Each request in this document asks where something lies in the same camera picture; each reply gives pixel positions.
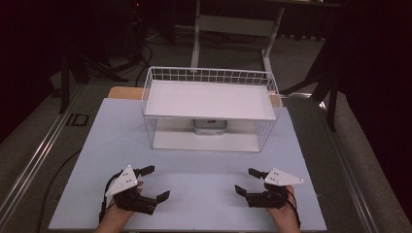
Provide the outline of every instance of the wire mesh basket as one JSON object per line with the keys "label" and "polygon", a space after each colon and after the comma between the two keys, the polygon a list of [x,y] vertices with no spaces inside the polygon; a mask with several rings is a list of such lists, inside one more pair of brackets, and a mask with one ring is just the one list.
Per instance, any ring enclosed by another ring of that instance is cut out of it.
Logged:
{"label": "wire mesh basket", "polygon": [[[151,67],[142,100],[155,149],[261,151],[282,107],[272,73],[227,69]],[[227,132],[219,140],[198,137],[192,130],[194,119],[225,120]],[[194,146],[158,143],[170,141],[167,137],[186,140],[185,144],[189,140]],[[255,141],[255,145],[242,149],[239,145],[244,143],[236,141],[242,138]]]}

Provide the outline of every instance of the gray carpet floor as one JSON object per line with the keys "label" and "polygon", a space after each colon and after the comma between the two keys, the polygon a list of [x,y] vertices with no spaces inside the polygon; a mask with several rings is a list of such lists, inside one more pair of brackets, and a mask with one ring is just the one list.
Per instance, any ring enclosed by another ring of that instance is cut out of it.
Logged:
{"label": "gray carpet floor", "polygon": [[[161,37],[153,37],[147,45],[153,50],[150,61],[154,66],[189,67],[192,37],[178,37],[175,46]],[[243,70],[263,70],[259,50],[265,47],[265,39],[248,44],[216,44],[203,40],[200,49],[199,67]],[[270,55],[273,73],[279,89],[285,89],[302,81],[316,58],[323,41],[279,38]],[[144,48],[145,57],[150,51]],[[47,186],[58,167],[75,151],[82,148],[93,119],[103,98],[112,86],[135,84],[138,66],[120,74],[128,83],[115,83],[93,75],[88,85],[72,83],[72,93],[77,93],[69,114],[88,115],[86,126],[64,126],[53,142],[43,165],[31,181],[3,232],[35,232]],[[51,77],[58,85],[59,74]],[[314,85],[301,89],[311,93]],[[328,130],[324,112],[306,98],[285,100],[292,116],[302,152],[308,166],[319,202],[326,220],[327,232],[412,232],[410,222],[392,193],[373,151],[361,128],[348,107],[345,96],[339,94],[336,112],[336,133]],[[30,161],[36,149],[52,128],[58,115],[59,99],[48,98],[19,128],[0,145],[0,200],[7,197],[21,170]],[[344,162],[357,181],[361,196],[368,207],[376,228],[364,229],[359,217],[350,184],[345,176]],[[41,232],[48,230],[49,222],[65,184],[75,165],[76,158],[61,170],[51,187],[45,213],[42,216]]]}

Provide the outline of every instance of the hand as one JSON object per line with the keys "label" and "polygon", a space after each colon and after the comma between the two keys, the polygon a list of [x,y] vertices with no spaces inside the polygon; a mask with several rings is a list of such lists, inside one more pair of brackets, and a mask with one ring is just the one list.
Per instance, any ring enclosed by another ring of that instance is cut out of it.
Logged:
{"label": "hand", "polygon": [[[296,203],[293,198],[293,187],[286,186],[286,189],[290,192],[288,200],[296,207]],[[272,217],[273,223],[280,233],[295,233],[300,232],[299,225],[297,223],[296,214],[292,206],[288,203],[280,209],[266,209]]]}
{"label": "hand", "polygon": [[[137,183],[137,192],[141,192],[142,188],[141,185],[143,182]],[[131,216],[133,216],[134,212],[126,211],[123,209],[118,208],[116,205],[115,199],[112,198],[112,201],[109,204],[108,209],[106,210],[106,214],[104,215],[102,221],[97,226],[97,228],[93,231],[94,233],[119,233],[124,226],[127,224],[128,220]]]}

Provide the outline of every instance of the white table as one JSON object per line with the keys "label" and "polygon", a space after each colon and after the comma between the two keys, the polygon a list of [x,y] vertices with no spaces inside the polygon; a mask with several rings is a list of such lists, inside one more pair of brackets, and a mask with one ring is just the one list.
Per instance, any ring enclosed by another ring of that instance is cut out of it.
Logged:
{"label": "white table", "polygon": [[305,180],[294,187],[303,231],[326,230],[299,143],[286,108],[262,152],[153,150],[141,113],[141,101],[105,99],[69,182],[52,217],[50,229],[84,230],[98,224],[106,182],[130,164],[154,165],[140,178],[143,195],[170,190],[152,216],[134,215],[125,230],[134,231],[274,231],[265,210],[249,208],[235,193],[264,191],[263,180],[248,168],[276,167]]}

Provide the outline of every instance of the white shelf board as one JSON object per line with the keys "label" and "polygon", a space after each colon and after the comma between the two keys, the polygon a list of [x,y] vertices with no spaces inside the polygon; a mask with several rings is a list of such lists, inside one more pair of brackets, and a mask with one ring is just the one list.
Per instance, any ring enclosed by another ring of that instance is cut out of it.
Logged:
{"label": "white shelf board", "polygon": [[253,121],[229,121],[222,135],[196,135],[186,118],[158,119],[154,149],[259,152]]}
{"label": "white shelf board", "polygon": [[145,117],[276,119],[266,86],[158,80]]}

